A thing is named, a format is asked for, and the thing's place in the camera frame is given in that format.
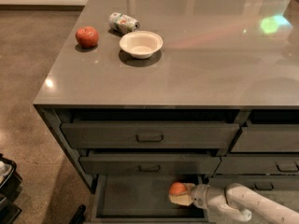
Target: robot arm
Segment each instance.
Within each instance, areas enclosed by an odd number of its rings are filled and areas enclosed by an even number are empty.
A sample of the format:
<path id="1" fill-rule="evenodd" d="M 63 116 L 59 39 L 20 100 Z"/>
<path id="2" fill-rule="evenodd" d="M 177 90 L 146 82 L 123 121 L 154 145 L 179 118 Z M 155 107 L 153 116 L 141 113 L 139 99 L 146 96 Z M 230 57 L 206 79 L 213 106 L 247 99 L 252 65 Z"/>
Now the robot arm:
<path id="1" fill-rule="evenodd" d="M 231 184 L 226 189 L 212 188 L 209 185 L 193 185 L 190 188 L 188 184 L 186 191 L 169 195 L 169 199 L 172 203 L 193 203 L 198 208 L 217 209 L 223 215 L 241 222 L 249 221 L 253 212 L 271 224 L 299 223 L 299 214 L 295 211 L 240 184 Z"/>

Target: floor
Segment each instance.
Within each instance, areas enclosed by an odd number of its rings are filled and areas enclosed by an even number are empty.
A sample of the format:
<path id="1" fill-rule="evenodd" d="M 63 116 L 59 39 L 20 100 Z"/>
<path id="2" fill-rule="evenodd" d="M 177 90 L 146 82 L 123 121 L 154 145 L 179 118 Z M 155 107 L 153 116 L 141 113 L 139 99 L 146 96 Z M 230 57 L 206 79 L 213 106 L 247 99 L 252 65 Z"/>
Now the floor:
<path id="1" fill-rule="evenodd" d="M 65 224 L 82 203 L 91 215 L 93 195 L 32 106 L 78 15 L 0 10 L 0 153 L 18 164 L 23 178 L 16 224 Z M 263 195 L 299 211 L 299 192 Z M 238 223 L 209 214 L 218 224 Z M 265 222 L 254 215 L 248 223 Z"/>

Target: bowl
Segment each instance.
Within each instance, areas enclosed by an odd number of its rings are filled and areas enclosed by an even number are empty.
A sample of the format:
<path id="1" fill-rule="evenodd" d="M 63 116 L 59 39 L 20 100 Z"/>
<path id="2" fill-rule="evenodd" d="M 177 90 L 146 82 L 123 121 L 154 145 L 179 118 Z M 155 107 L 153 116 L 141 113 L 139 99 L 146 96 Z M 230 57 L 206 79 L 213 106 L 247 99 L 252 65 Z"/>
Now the bowl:
<path id="1" fill-rule="evenodd" d="M 121 48 L 137 59 L 147 59 L 162 45 L 163 40 L 159 35 L 147 31 L 129 33 L 124 35 L 120 41 Z"/>

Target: silver can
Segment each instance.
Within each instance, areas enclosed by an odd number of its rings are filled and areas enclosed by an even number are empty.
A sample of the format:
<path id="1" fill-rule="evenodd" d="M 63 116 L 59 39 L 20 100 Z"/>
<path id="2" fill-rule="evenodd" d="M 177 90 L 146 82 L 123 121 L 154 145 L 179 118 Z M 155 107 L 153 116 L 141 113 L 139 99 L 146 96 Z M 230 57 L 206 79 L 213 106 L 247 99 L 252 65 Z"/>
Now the silver can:
<path id="1" fill-rule="evenodd" d="M 109 26 L 122 34 L 128 34 L 139 29 L 139 22 L 120 12 L 113 12 L 109 17 Z"/>

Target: countertop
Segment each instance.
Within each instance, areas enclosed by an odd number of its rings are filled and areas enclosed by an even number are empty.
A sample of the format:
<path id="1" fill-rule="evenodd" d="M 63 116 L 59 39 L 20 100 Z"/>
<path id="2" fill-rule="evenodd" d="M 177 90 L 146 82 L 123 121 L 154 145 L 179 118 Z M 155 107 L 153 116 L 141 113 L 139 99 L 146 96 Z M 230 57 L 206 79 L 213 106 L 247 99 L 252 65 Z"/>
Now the countertop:
<path id="1" fill-rule="evenodd" d="M 115 11 L 163 48 L 147 60 L 122 51 Z M 76 42 L 85 25 L 100 35 L 95 49 Z M 89 0 L 34 105 L 298 108 L 298 25 L 295 0 Z"/>

